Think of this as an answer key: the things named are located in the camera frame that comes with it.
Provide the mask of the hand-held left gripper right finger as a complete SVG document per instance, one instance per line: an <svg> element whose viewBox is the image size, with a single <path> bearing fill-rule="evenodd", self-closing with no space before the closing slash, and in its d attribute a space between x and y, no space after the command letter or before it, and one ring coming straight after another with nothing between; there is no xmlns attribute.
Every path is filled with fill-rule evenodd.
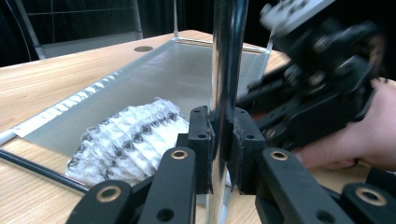
<svg viewBox="0 0 396 224"><path fill-rule="evenodd" d="M262 132L249 113L244 109L236 108L227 168L232 186L237 187L241 194L254 195L256 193L258 164L265 147Z"/></svg>

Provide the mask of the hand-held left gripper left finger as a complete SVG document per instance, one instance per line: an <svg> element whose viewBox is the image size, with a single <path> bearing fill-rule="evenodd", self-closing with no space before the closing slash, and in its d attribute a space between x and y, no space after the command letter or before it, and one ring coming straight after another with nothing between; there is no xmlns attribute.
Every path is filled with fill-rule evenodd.
<svg viewBox="0 0 396 224"><path fill-rule="evenodd" d="M177 137L178 147L188 147L195 153L195 187L197 194L213 191L212 161L214 134L206 105L194 108L190 113L189 131Z"/></svg>

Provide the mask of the white grey striped cloth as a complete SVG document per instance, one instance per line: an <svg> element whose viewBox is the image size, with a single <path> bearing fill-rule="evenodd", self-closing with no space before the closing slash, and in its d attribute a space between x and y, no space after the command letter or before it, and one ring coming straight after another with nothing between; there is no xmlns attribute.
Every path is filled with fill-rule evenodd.
<svg viewBox="0 0 396 224"><path fill-rule="evenodd" d="M163 153L188 130L179 107L168 100L128 106L86 130L65 174L89 186L106 180L135 186L156 173Z"/></svg>

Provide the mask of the metal rack with grey fabric shelves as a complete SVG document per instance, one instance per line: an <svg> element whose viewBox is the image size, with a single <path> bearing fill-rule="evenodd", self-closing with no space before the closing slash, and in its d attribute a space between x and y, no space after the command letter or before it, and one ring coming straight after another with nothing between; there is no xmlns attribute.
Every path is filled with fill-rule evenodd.
<svg viewBox="0 0 396 224"><path fill-rule="evenodd" d="M0 153L62 173L86 129L128 105L168 99L183 115L208 105L212 39L184 31L0 68ZM63 223L80 197L0 158L0 224Z"/></svg>

